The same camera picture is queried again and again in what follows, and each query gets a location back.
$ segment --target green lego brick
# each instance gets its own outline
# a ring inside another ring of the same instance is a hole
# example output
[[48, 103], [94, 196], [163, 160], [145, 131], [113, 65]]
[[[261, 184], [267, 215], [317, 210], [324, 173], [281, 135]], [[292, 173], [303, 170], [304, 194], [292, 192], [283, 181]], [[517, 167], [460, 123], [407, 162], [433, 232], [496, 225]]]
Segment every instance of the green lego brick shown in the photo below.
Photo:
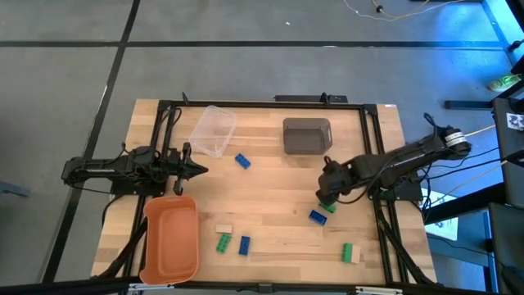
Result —
[[216, 251], [224, 254], [224, 252], [226, 252], [226, 249], [228, 248], [230, 240], [231, 240], [231, 235], [222, 234], [222, 237], [220, 237], [220, 240], [219, 240], [219, 244], [216, 245]]
[[322, 208], [324, 208], [324, 209], [325, 209], [326, 211], [328, 211], [329, 213], [335, 213], [335, 210], [337, 209], [337, 208], [335, 207], [335, 205], [326, 206], [326, 205], [324, 205], [324, 204], [322, 204], [322, 203], [319, 203], [318, 205], [321, 206]]
[[352, 252], [353, 252], [353, 244], [344, 243], [344, 249], [342, 250], [342, 261], [351, 262]]

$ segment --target clear plastic container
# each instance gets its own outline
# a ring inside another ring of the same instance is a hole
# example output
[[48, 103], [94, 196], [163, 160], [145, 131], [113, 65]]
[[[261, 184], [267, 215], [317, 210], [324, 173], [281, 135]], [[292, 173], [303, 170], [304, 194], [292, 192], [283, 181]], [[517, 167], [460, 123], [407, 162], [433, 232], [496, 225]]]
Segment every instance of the clear plastic container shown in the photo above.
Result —
[[211, 157], [221, 157], [237, 127], [232, 111], [208, 106], [189, 136], [193, 148]]

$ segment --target concrete floor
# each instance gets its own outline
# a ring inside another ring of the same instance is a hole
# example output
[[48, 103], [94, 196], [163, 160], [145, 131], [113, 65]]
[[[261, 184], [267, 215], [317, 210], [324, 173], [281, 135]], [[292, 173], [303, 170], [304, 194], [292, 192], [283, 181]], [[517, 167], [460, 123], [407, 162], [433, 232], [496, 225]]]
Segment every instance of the concrete floor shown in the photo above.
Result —
[[[0, 0], [0, 41], [118, 40], [131, 4]], [[369, 1], [351, 5], [375, 16]], [[390, 13], [417, 5], [401, 1], [391, 5]], [[383, 22], [358, 17], [342, 0], [142, 1], [130, 39], [497, 41], [478, 4], [454, 3]], [[59, 178], [63, 163], [83, 151], [114, 55], [114, 48], [0, 48], [0, 179], [32, 191], [30, 198], [0, 198], [0, 285], [38, 281], [66, 199], [67, 187]], [[467, 133], [493, 124], [491, 114], [447, 111], [441, 103], [491, 99], [494, 94], [485, 85], [510, 68], [504, 52], [487, 49], [128, 48], [95, 157], [118, 153], [136, 98], [180, 99], [182, 91], [195, 100], [266, 101], [275, 94], [326, 91], [345, 94], [352, 102], [397, 104], [407, 141], [431, 132], [422, 118], [425, 111], [437, 124]], [[470, 140], [473, 153], [497, 144], [494, 130]], [[431, 186], [447, 192], [487, 169], [436, 179]], [[454, 194], [476, 191], [501, 178], [497, 171]], [[107, 183], [86, 187], [104, 189]], [[89, 276], [106, 202], [106, 196], [83, 193], [57, 279]], [[437, 259], [439, 280], [478, 288], [456, 276], [445, 278], [439, 266], [446, 262]], [[481, 275], [482, 270], [473, 266], [468, 269], [472, 273]]]

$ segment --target wooden table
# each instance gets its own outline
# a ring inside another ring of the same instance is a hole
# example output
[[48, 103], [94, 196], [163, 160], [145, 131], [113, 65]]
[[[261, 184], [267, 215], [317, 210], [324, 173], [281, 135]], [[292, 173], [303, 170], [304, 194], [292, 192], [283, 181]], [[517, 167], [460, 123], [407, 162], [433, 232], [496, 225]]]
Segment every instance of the wooden table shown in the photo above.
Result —
[[[126, 138], [128, 148], [148, 145], [157, 100], [138, 99]], [[171, 147], [181, 148], [201, 117], [204, 107], [182, 107], [174, 127]], [[282, 145], [282, 121], [287, 117], [325, 117], [332, 126], [333, 145], [327, 154], [345, 161], [364, 153], [359, 113], [349, 110], [229, 108], [237, 114], [237, 128], [220, 158], [193, 149], [192, 159], [210, 171], [184, 183], [184, 193], [195, 199], [200, 219], [200, 266], [195, 281], [384, 284], [382, 258], [373, 205], [367, 198], [352, 205], [337, 204], [335, 214], [318, 208], [314, 192], [322, 173], [320, 156], [289, 156]], [[378, 106], [386, 150], [404, 145], [396, 106]], [[242, 169], [234, 160], [241, 152], [251, 161]], [[174, 180], [166, 192], [172, 192]], [[355, 198], [356, 189], [344, 199]], [[129, 240], [137, 196], [126, 196], [107, 211], [106, 223], [93, 265], [93, 275], [104, 271]], [[309, 220], [311, 209], [326, 214], [320, 226]], [[396, 210], [405, 248], [435, 279], [435, 272], [419, 211], [409, 202]], [[233, 225], [225, 254], [215, 250], [220, 234], [215, 225]], [[242, 235], [251, 237], [249, 256], [238, 255]], [[362, 247], [359, 264], [341, 261], [343, 243]], [[391, 265], [399, 280], [395, 251]], [[142, 245], [138, 245], [132, 274], [138, 273]]]

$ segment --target blue lego brick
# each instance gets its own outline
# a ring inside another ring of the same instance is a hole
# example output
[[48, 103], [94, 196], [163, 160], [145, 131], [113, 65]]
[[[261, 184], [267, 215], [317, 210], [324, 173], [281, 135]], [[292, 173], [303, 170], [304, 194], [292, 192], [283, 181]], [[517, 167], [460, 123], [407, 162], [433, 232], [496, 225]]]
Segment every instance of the blue lego brick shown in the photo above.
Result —
[[251, 166], [251, 162], [249, 162], [242, 154], [238, 154], [235, 157], [235, 160], [237, 161], [240, 166], [242, 166], [244, 169], [249, 168]]
[[312, 221], [318, 223], [319, 225], [325, 225], [326, 224], [326, 220], [328, 220], [328, 218], [326, 216], [323, 216], [322, 214], [318, 213], [315, 210], [311, 210], [311, 213], [309, 214], [309, 218]]
[[238, 254], [247, 256], [247, 253], [249, 252], [250, 240], [250, 237], [242, 236], [242, 239], [240, 240], [240, 249], [238, 249]]

